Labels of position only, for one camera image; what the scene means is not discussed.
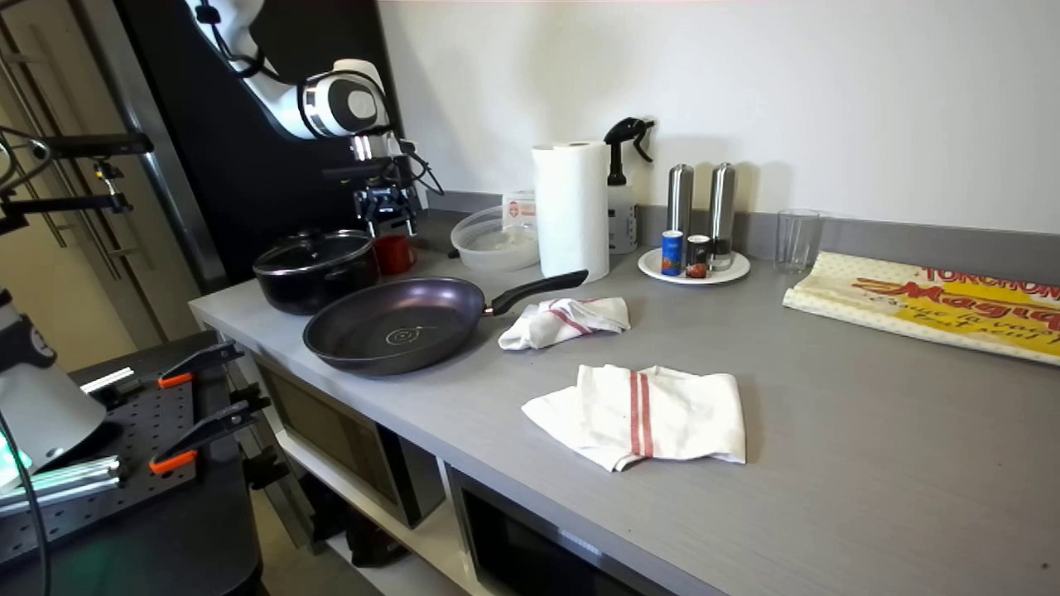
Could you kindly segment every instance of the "white wall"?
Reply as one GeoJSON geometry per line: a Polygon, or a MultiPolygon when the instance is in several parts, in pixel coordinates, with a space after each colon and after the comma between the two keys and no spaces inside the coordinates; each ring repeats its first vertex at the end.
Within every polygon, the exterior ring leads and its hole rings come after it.
{"type": "Polygon", "coordinates": [[[743,209],[1060,230],[1057,0],[381,0],[408,137],[446,189],[532,183],[531,145],[649,108],[743,209]]]}

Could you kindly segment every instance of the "tray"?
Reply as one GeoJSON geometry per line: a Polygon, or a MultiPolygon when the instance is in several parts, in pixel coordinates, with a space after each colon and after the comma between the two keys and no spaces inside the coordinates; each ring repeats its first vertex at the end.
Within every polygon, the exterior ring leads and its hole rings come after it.
{"type": "Polygon", "coordinates": [[[751,271],[751,261],[738,251],[730,251],[730,263],[723,269],[723,271],[708,271],[706,278],[680,278],[680,273],[663,273],[659,263],[663,263],[663,248],[649,248],[644,254],[638,254],[638,271],[656,278],[656,282],[665,282],[665,284],[690,284],[690,286],[708,286],[708,284],[730,284],[738,278],[745,278],[751,271]]]}

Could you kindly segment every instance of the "frying pan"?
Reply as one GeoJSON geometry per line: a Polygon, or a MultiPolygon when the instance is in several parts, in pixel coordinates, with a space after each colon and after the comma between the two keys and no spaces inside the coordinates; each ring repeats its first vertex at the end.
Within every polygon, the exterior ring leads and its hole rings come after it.
{"type": "Polygon", "coordinates": [[[341,369],[399,375],[460,349],[478,322],[527,293],[576,286],[588,271],[516,284],[494,301],[463,278],[408,278],[337,296],[304,323],[304,348],[341,369]]]}

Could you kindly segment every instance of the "white towel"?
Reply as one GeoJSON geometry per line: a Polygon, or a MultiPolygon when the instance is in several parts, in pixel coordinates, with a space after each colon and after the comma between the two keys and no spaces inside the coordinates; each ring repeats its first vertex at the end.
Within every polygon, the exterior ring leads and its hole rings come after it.
{"type": "Polygon", "coordinates": [[[580,366],[576,387],[532,398],[523,412],[606,470],[649,455],[745,462],[730,375],[580,366]]]}
{"type": "Polygon", "coordinates": [[[628,329],[628,314],[622,296],[598,301],[540,301],[496,338],[499,349],[543,349],[548,344],[587,338],[587,333],[620,333],[628,329]]]}

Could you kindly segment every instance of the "black wall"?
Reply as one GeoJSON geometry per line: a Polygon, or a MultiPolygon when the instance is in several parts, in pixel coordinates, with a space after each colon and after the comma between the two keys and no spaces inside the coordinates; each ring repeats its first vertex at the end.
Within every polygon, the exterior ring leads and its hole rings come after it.
{"type": "MultiPolygon", "coordinates": [[[[115,0],[171,145],[198,194],[227,282],[299,227],[353,225],[352,194],[325,168],[352,166],[348,141],[287,137],[196,28],[184,0],[115,0]]],[[[369,59],[397,104],[374,0],[269,0],[255,40],[281,77],[369,59]]]]}

